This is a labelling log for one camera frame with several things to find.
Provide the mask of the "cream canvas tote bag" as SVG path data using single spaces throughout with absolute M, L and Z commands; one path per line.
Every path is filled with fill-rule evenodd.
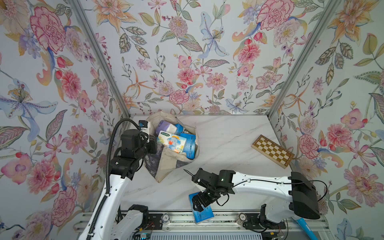
M 199 135 L 196 127 L 192 127 L 186 124 L 183 124 L 176 116 L 165 113 L 163 111 L 150 115 L 146 121 L 151 123 L 150 128 L 150 137 L 158 139 L 155 131 L 158 127 L 160 121 L 167 121 L 171 124 L 176 125 L 178 131 L 174 135 L 180 136 L 181 133 L 191 134 L 196 136 L 196 154 L 195 158 L 199 156 L 200 147 L 199 147 Z M 167 147 L 164 147 L 162 144 L 157 142 L 157 153 L 148 154 L 144 157 L 144 163 L 146 169 L 149 171 L 152 177 L 160 183 L 168 174 L 173 170 L 188 165 L 193 162 L 186 157 L 186 154 L 176 153 Z

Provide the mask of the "purple tissue pack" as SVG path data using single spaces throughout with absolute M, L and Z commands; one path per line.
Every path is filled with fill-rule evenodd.
M 158 136 L 161 131 L 164 131 L 170 134 L 175 134 L 178 131 L 178 128 L 176 127 L 176 125 L 162 120 L 160 121 L 158 127 L 156 128 L 156 131 L 155 131 L 156 135 Z

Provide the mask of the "colourful tissue pack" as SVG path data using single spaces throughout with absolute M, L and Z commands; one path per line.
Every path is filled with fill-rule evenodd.
M 160 131 L 157 142 L 164 147 L 176 152 L 181 153 L 184 150 L 187 139 L 178 135 L 170 134 L 165 131 Z

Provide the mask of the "blue floral tissue pack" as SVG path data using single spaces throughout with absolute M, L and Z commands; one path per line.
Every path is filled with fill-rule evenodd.
M 194 203 L 193 203 L 193 197 L 195 197 L 198 193 L 190 194 L 189 195 L 189 201 L 191 204 L 191 208 L 193 211 L 193 216 L 195 219 L 195 224 L 200 224 L 204 221 L 210 220 L 214 218 L 213 210 L 210 206 L 207 208 L 203 208 L 203 211 L 199 212 L 194 209 Z

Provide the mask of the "blue barcode tissue pack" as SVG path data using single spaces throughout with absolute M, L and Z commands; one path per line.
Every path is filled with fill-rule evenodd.
M 181 133 L 180 136 L 186 139 L 183 153 L 186 154 L 188 159 L 193 160 L 196 154 L 196 136 L 186 133 Z

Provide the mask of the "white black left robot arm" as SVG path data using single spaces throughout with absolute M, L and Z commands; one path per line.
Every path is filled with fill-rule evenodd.
M 126 130 L 121 141 L 107 164 L 104 189 L 80 240 L 127 240 L 147 222 L 148 208 L 144 206 L 133 207 L 117 224 L 115 218 L 128 184 L 140 169 L 140 160 L 157 151 L 156 141 L 149 128 Z

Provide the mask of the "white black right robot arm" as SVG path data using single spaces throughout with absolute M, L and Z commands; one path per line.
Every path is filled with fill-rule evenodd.
M 201 190 L 192 197 L 192 208 L 197 212 L 217 203 L 221 197 L 255 194 L 272 198 L 261 206 L 261 222 L 277 224 L 290 217 L 320 219 L 316 187 L 299 172 L 284 177 L 260 177 L 232 170 L 214 174 L 199 169 L 191 177 Z

